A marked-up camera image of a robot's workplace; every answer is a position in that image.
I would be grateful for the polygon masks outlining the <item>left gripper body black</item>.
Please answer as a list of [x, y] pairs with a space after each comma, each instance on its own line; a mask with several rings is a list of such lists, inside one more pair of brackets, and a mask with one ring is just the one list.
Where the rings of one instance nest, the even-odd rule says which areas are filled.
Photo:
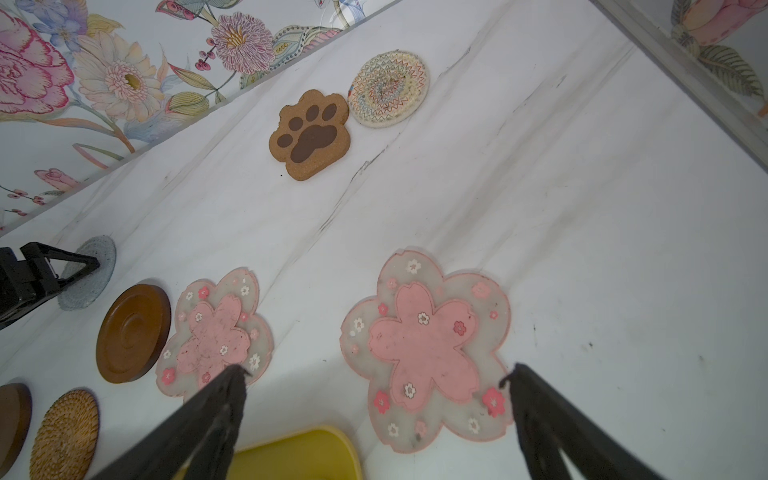
[[9, 247], [1, 248], [1, 329], [25, 316], [36, 301], [35, 276], [26, 260]]

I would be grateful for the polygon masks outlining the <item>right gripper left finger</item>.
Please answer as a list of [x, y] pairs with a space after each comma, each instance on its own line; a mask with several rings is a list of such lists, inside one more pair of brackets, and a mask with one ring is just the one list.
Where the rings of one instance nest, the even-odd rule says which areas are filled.
[[224, 479], [234, 456], [249, 373], [230, 365], [97, 479]]

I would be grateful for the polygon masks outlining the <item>brown paw coaster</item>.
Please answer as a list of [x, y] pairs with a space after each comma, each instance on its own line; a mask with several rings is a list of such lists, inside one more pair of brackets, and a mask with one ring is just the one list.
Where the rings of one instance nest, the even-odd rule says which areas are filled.
[[270, 153], [294, 180], [308, 180], [348, 152], [349, 113], [340, 94], [306, 91], [297, 104], [281, 109], [278, 128], [269, 139]]

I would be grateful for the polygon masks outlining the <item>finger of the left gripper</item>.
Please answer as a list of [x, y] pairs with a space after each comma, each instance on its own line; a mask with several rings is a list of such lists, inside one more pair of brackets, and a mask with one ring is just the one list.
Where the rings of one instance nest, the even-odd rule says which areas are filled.
[[78, 281], [95, 273], [100, 261], [90, 255], [62, 250], [39, 242], [21, 247], [31, 279], [28, 284], [36, 300], [49, 300]]

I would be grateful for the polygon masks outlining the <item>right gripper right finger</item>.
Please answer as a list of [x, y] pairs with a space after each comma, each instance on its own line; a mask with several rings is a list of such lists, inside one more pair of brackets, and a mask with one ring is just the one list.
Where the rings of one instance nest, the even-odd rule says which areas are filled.
[[532, 479], [658, 479], [532, 368], [517, 363], [499, 383], [509, 392], [520, 449]]

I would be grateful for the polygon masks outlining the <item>grey round coaster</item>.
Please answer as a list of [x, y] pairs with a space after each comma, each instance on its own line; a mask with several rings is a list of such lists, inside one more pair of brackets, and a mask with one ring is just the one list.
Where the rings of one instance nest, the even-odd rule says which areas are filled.
[[76, 254], [94, 257], [99, 267], [73, 286], [67, 287], [58, 297], [58, 305], [64, 311], [82, 310], [90, 306], [108, 285], [117, 260], [117, 250], [110, 236], [102, 235], [88, 239]]

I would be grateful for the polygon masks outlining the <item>patterned round white coaster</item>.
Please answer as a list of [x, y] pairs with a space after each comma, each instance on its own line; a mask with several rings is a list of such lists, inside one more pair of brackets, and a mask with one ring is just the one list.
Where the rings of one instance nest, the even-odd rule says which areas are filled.
[[359, 124], [386, 128], [410, 117], [424, 102], [429, 86], [429, 70], [419, 56], [389, 51], [361, 67], [348, 90], [347, 103]]

